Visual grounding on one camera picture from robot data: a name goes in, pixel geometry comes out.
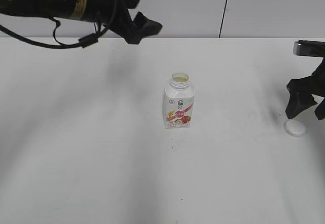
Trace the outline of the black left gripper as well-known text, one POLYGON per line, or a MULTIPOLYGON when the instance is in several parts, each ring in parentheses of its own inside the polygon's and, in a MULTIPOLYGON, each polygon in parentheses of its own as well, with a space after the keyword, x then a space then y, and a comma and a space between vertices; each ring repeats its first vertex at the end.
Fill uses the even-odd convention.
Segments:
POLYGON ((138 12, 132 21, 129 9, 140 0, 1 0, 1 14, 18 17, 63 18, 101 22, 129 44, 159 34, 162 24, 138 12))

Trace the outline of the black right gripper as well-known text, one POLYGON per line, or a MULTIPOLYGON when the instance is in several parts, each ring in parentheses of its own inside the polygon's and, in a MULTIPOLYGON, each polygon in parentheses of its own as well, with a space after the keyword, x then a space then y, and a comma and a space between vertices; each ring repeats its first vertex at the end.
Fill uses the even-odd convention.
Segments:
POLYGON ((285 109, 288 119, 294 119, 301 112, 317 105, 313 95, 323 97, 314 114, 318 120, 325 119, 324 98, 324 58, 316 70, 308 77, 291 79, 287 84, 289 101, 285 109))

